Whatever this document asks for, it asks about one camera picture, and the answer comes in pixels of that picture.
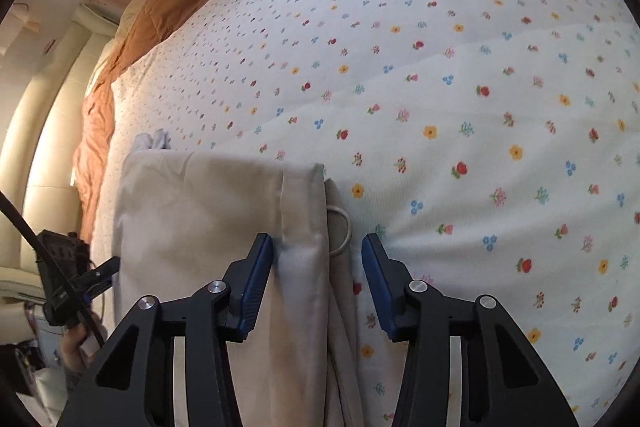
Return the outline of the person's left hand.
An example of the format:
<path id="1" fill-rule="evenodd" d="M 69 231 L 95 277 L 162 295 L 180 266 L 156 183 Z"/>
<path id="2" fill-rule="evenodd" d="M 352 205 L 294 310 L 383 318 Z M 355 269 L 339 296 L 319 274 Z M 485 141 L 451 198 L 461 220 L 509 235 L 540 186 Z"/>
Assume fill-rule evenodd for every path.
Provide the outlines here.
<path id="1" fill-rule="evenodd" d="M 90 337 L 85 324 L 77 324 L 71 329 L 66 329 L 60 348 L 60 357 L 65 377 L 65 386 L 68 395 L 72 395 L 86 369 L 96 358 L 89 357 L 82 352 L 81 347 Z"/>

